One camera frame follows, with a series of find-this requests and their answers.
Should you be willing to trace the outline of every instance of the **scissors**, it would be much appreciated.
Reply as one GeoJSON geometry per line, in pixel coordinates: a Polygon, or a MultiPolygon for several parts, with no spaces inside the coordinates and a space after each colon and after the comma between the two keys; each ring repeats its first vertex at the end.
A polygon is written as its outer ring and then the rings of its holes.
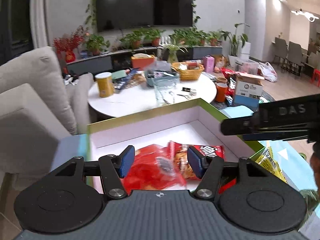
{"type": "Polygon", "coordinates": [[[186,95],[177,95],[177,96],[185,97],[188,100],[192,99],[192,96],[186,96],[186,95]]]}

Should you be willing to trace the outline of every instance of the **curtain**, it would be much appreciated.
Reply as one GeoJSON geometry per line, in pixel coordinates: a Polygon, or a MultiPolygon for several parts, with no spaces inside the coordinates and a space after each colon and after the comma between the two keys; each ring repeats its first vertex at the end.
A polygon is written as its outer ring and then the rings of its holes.
{"type": "Polygon", "coordinates": [[[30,26],[34,48],[48,46],[45,0],[30,0],[30,26]]]}

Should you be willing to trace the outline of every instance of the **sofa armrest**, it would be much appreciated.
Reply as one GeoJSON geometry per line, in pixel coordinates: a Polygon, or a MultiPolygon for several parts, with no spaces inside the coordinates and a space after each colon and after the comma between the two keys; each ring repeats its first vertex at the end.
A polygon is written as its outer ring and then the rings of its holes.
{"type": "Polygon", "coordinates": [[[87,133],[87,125],[96,122],[94,113],[89,111],[88,92],[92,87],[93,75],[91,73],[79,77],[79,83],[70,98],[71,108],[76,118],[78,134],[87,133]]]}
{"type": "Polygon", "coordinates": [[[67,136],[70,133],[29,84],[0,94],[0,170],[48,172],[59,140],[67,136]]]}

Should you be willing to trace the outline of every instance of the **television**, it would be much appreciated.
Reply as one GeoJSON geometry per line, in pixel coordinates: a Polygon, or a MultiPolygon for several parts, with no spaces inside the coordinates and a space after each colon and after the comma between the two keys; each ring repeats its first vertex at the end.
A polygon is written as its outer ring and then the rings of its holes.
{"type": "Polygon", "coordinates": [[[192,26],[192,0],[96,0],[98,32],[147,27],[192,26]]]}

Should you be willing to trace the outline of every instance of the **green plant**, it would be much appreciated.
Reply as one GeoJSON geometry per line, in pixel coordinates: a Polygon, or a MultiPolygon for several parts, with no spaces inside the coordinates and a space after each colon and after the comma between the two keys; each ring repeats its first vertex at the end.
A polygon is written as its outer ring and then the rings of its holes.
{"type": "Polygon", "coordinates": [[[104,38],[102,36],[98,36],[96,34],[91,34],[86,40],[85,44],[89,51],[95,51],[95,50],[107,51],[104,48],[110,47],[109,40],[104,41],[104,38]]]}
{"type": "Polygon", "coordinates": [[[161,31],[161,30],[158,30],[158,29],[147,29],[145,30],[144,34],[145,34],[145,39],[146,40],[155,40],[155,39],[158,39],[158,38],[161,38],[161,34],[164,33],[165,30],[161,31]]]}
{"type": "Polygon", "coordinates": [[[221,31],[209,32],[207,36],[207,41],[219,40],[221,38],[221,31]]]}
{"type": "Polygon", "coordinates": [[[141,28],[140,30],[135,30],[132,33],[127,34],[119,41],[124,43],[125,48],[134,48],[134,43],[141,41],[142,37],[145,35],[145,30],[141,28]]]}
{"type": "Polygon", "coordinates": [[[177,58],[177,51],[178,50],[181,50],[183,53],[188,51],[187,46],[181,45],[181,44],[177,45],[175,40],[173,40],[173,44],[164,45],[164,48],[169,50],[169,57],[168,57],[169,63],[178,62],[178,58],[177,58]]]}
{"type": "Polygon", "coordinates": [[[196,23],[198,22],[199,19],[201,19],[200,16],[196,15],[197,12],[196,12],[195,8],[197,7],[197,5],[195,4],[195,2],[196,2],[196,0],[192,0],[192,3],[191,3],[192,12],[193,12],[193,14],[195,15],[195,16],[193,17],[193,23],[192,23],[192,26],[193,26],[193,27],[196,27],[196,23]]]}
{"type": "Polygon", "coordinates": [[[91,26],[95,27],[97,25],[96,0],[90,0],[85,12],[89,13],[89,15],[85,19],[84,24],[89,25],[91,23],[91,26]]]}
{"type": "Polygon", "coordinates": [[[221,31],[221,34],[222,34],[225,41],[227,40],[227,38],[229,38],[230,49],[231,49],[230,55],[235,56],[235,57],[237,56],[237,53],[238,53],[240,41],[242,41],[242,47],[244,47],[245,42],[248,41],[248,36],[245,33],[242,33],[242,35],[237,36],[237,30],[240,25],[246,25],[246,26],[250,27],[246,23],[236,23],[235,24],[235,28],[236,28],[235,34],[232,35],[231,32],[221,31]]]}
{"type": "Polygon", "coordinates": [[[170,35],[173,41],[183,43],[187,46],[201,45],[201,40],[206,40],[208,34],[204,31],[198,31],[196,27],[188,29],[173,30],[173,34],[170,35]]]}

